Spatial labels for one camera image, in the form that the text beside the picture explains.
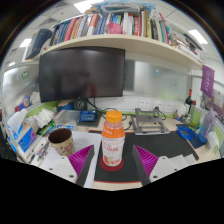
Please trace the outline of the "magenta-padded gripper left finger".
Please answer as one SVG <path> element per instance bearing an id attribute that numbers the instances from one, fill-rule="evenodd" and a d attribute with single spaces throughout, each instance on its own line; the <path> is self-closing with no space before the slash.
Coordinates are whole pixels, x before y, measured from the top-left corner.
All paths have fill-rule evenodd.
<path id="1" fill-rule="evenodd" d="M 92 187 L 94 170 L 91 168 L 95 155 L 94 146 L 87 146 L 73 155 L 60 156 L 47 170 L 81 187 Z"/>

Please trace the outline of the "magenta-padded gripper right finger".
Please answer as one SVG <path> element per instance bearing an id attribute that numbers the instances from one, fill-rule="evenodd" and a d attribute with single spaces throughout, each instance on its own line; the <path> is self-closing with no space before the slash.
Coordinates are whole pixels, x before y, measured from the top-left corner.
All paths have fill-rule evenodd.
<path id="1" fill-rule="evenodd" d="M 153 153 L 137 145 L 133 146 L 132 155 L 143 186 L 179 170 L 168 157 L 157 157 Z"/>

